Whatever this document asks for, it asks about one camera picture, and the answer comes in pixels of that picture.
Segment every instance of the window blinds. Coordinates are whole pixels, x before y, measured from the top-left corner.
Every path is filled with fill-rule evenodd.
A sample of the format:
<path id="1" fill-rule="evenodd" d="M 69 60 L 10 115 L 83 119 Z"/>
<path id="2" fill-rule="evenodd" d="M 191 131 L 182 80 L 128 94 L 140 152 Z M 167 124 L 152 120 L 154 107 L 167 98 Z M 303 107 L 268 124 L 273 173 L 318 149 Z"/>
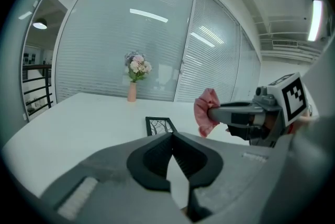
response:
<path id="1" fill-rule="evenodd" d="M 127 96 L 124 55 L 138 50 L 153 70 L 137 97 L 173 101 L 193 0 L 78 0 L 61 34 L 57 102 L 78 92 Z"/>
<path id="2" fill-rule="evenodd" d="M 241 28 L 241 56 L 240 56 L 234 93 L 231 99 L 232 101 L 249 100 L 251 89 L 255 85 L 253 77 L 254 58 L 255 58 L 255 50 L 251 42 L 249 41 L 247 34 Z"/>
<path id="3" fill-rule="evenodd" d="M 232 97 L 240 54 L 240 27 L 215 0 L 196 0 L 175 100 L 194 102 L 214 88 L 220 102 Z"/>

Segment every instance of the ceiling lamp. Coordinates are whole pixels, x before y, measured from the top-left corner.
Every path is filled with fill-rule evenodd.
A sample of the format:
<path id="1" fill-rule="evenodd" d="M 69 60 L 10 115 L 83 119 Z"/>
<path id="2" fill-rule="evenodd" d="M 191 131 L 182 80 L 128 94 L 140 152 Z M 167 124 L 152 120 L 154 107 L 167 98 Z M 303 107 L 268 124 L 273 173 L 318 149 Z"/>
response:
<path id="1" fill-rule="evenodd" d="M 313 16 L 312 23 L 310 25 L 310 31 L 308 36 L 308 41 L 315 41 L 318 34 L 322 15 L 322 1 L 313 0 Z"/>
<path id="2" fill-rule="evenodd" d="M 47 21 L 44 18 L 37 19 L 32 25 L 38 29 L 46 29 L 48 27 Z"/>
<path id="3" fill-rule="evenodd" d="M 130 9 L 130 12 L 132 14 L 137 14 L 137 15 L 141 15 L 141 16 L 145 16 L 145 17 L 151 17 L 153 19 L 156 19 L 156 20 L 159 20 L 159 21 L 162 21 L 164 23 L 166 23 L 168 21 L 168 19 L 164 18 L 164 17 L 160 17 L 160 16 L 157 16 L 155 14 L 152 14 L 152 13 L 148 13 L 148 12 L 144 12 L 144 11 L 141 11 L 141 10 L 136 10 L 136 9 Z"/>

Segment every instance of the pink vase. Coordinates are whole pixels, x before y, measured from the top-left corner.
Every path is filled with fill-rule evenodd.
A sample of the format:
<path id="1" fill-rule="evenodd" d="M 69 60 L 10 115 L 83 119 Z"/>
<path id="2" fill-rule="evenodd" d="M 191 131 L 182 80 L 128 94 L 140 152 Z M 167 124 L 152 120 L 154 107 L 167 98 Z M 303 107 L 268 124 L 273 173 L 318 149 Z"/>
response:
<path id="1" fill-rule="evenodd" d="M 128 101 L 135 102 L 136 101 L 136 83 L 131 82 L 128 92 Z"/>

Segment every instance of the gray plastic housing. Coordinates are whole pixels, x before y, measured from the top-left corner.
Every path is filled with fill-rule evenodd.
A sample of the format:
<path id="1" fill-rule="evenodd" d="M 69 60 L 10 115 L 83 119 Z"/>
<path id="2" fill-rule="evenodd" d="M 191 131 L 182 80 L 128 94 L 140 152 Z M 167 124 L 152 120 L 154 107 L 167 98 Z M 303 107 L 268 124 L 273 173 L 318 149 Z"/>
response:
<path id="1" fill-rule="evenodd" d="M 258 137 L 251 139 L 247 135 L 249 128 L 253 132 L 254 128 L 261 128 L 249 123 L 248 119 L 251 115 L 262 115 L 267 113 L 276 113 L 277 119 L 272 127 L 269 135 L 265 138 Z M 273 95 L 268 95 L 266 87 L 258 87 L 256 94 L 251 102 L 232 102 L 221 104 L 220 107 L 211 108 L 207 112 L 208 117 L 216 122 L 221 122 L 229 126 L 240 128 L 231 131 L 233 136 L 241 137 L 244 140 L 250 140 L 251 145 L 273 147 L 278 138 L 287 133 L 288 128 L 285 127 L 283 109 L 276 102 Z"/>
<path id="2" fill-rule="evenodd" d="M 206 217 L 200 216 L 197 223 L 284 223 L 296 217 L 331 172 L 335 137 L 328 130 L 333 130 L 334 125 L 334 119 L 319 120 L 294 136 L 281 136 L 275 148 L 229 144 L 179 133 L 185 141 L 215 151 L 223 161 L 211 184 L 190 191 L 188 206 L 197 203 L 207 210 Z M 169 191 L 144 187 L 127 168 L 133 151 L 164 136 L 142 138 L 94 153 L 52 183 L 42 201 L 56 214 L 78 184 L 91 176 L 98 184 L 74 222 L 191 223 Z M 192 161 L 192 154 L 178 158 Z"/>

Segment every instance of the black railing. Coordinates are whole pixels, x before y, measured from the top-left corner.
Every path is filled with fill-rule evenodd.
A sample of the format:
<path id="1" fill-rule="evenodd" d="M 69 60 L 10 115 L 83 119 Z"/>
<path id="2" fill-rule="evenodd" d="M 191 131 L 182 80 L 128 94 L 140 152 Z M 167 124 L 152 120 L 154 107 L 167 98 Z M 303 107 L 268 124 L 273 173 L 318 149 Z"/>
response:
<path id="1" fill-rule="evenodd" d="M 38 78 L 34 78 L 34 79 L 29 79 L 27 74 L 28 71 L 30 70 L 42 70 L 41 74 L 42 77 L 38 77 Z M 41 90 L 41 89 L 46 89 L 46 95 L 38 97 L 32 101 L 26 102 L 26 106 L 39 101 L 43 98 L 47 98 L 47 103 L 44 104 L 43 106 L 40 106 L 39 108 L 28 112 L 29 116 L 33 115 L 34 113 L 38 112 L 39 110 L 45 108 L 46 106 L 48 106 L 49 108 L 51 108 L 51 103 L 53 103 L 53 101 L 50 101 L 50 96 L 52 95 L 52 93 L 49 93 L 49 87 L 51 86 L 51 84 L 49 84 L 49 78 L 51 78 L 51 75 L 49 73 L 51 73 L 51 65 L 47 65 L 47 64 L 43 64 L 43 65 L 23 65 L 22 67 L 22 71 L 23 73 L 26 75 L 25 78 L 27 78 L 26 80 L 23 80 L 22 83 L 28 83 L 28 82 L 32 82 L 32 81 L 36 81 L 36 80 L 44 80 L 45 81 L 45 85 L 42 87 L 38 87 L 29 91 L 24 92 L 23 94 L 29 94 L 31 92 L 35 92 L 37 90 Z"/>

